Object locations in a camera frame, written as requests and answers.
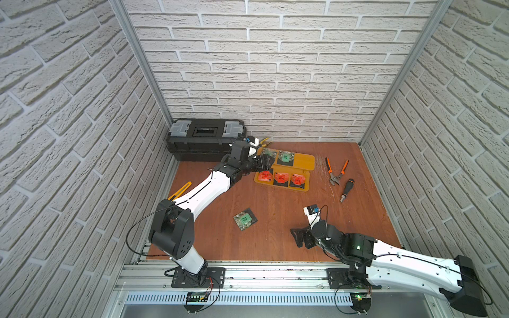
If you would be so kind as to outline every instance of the black and orange screwdriver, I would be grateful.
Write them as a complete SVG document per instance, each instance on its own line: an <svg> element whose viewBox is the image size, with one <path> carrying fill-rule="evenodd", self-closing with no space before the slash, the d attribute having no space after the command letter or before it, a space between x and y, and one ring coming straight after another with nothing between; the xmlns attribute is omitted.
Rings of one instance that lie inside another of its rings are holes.
<svg viewBox="0 0 509 318"><path fill-rule="evenodd" d="M348 179L348 181L345 185L345 189L343 190L343 194L341 195L340 202L343 202L343 200L345 200L347 198L348 192L350 192L350 190L352 190L354 182L355 181L353 179Z"/></svg>

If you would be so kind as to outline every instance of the toolbox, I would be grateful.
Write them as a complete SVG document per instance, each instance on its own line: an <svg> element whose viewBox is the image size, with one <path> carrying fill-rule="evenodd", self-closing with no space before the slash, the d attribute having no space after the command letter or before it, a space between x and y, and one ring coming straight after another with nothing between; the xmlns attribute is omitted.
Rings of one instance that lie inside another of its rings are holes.
<svg viewBox="0 0 509 318"><path fill-rule="evenodd" d="M178 161L219 162L239 136L246 136L240 120L179 119L171 126L166 141Z"/></svg>

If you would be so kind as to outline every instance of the robotic arm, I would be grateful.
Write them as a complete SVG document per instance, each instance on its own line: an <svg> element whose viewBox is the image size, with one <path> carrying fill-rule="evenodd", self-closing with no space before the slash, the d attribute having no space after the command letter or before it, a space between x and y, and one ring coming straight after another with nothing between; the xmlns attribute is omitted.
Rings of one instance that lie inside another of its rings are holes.
<svg viewBox="0 0 509 318"><path fill-rule="evenodd" d="M350 266L348 270L328 270L339 286L379 289L399 286L445 299L452 308L474 316L488 315L483 290L472 260L426 256L400 249L357 233L343 233L320 219L317 205L304 208L309 227L291 229L297 246L319 246Z"/></svg>
<svg viewBox="0 0 509 318"><path fill-rule="evenodd" d="M182 269L196 275L200 283L206 277L207 262L193 246L194 221L210 202L233 187L243 175L272 165L268 156L257 158L258 147L258 139L252 136L236 140L230 154L203 182L175 201L163 200L157 205L150 242L171 256Z"/></svg>
<svg viewBox="0 0 509 318"><path fill-rule="evenodd" d="M188 194L174 200L163 200L154 214L149 240L171 256L196 285L203 284L207 262L194 248L194 221L203 209L228 191L243 175L261 171L273 163L268 156L256 156L258 139L246 137L232 144L232 150L210 175ZM304 208L309 226L291 229L297 246L321 247L349 265L349 269L328 270L338 288L380 288L400 286L446 299L461 312L487 316L482 289L472 260L435 258L390 246L374 238L343 233L320 219L320 209Z"/></svg>

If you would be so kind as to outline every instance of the red wire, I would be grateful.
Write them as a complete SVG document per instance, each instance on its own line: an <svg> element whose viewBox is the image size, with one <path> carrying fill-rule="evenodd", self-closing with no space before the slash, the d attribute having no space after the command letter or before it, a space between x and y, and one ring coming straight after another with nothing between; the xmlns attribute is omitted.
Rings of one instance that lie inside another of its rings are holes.
<svg viewBox="0 0 509 318"><path fill-rule="evenodd" d="M207 290L205 291L205 294L207 296L209 296L211 293L212 293L212 288L214 287L214 283L212 282L212 278L209 276L209 279L210 279L210 286L207 287Z"/></svg>

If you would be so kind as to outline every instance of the yellow tray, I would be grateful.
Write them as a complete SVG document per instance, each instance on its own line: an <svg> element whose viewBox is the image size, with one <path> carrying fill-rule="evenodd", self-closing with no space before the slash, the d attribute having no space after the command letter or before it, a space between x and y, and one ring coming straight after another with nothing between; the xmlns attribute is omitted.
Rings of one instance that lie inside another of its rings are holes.
<svg viewBox="0 0 509 318"><path fill-rule="evenodd" d="M274 162L274 166L283 166L283 167L293 167L304 170L314 170L315 169L315 157L312 155L294 153L291 151L283 151L277 149L270 148L260 148L258 149L258 155L262 152L277 152L276 161ZM291 160L290 162L283 162L281 157L283 154L290 154Z"/></svg>
<svg viewBox="0 0 509 318"><path fill-rule="evenodd" d="M273 176L276 173L289 174L289 178L288 178L288 181L284 185L281 185L281 184L275 183L274 178L271 181L258 180L258 175L260 173L256 172L254 175L254 181L256 183L273 186L273 187L277 187L277 188L286 188L286 189L296 190L296 191L301 191L301 192L306 192L309 190L309 176L310 176L309 171L315 169L315 157L314 156L293 153L293 152L286 152L286 151L277 150L277 149L269 149L269 148L258 149L257 155L260 155L262 152L275 158L275 161L272 164L272 166L270 168L267 168L266 170L271 171ZM282 160L283 155L287 156L286 158L289 159L288 162L284 162ZM299 187L299 186L292 186L291 178L292 178L293 174L302 175L306 178L306 181L304 182L304 188Z"/></svg>

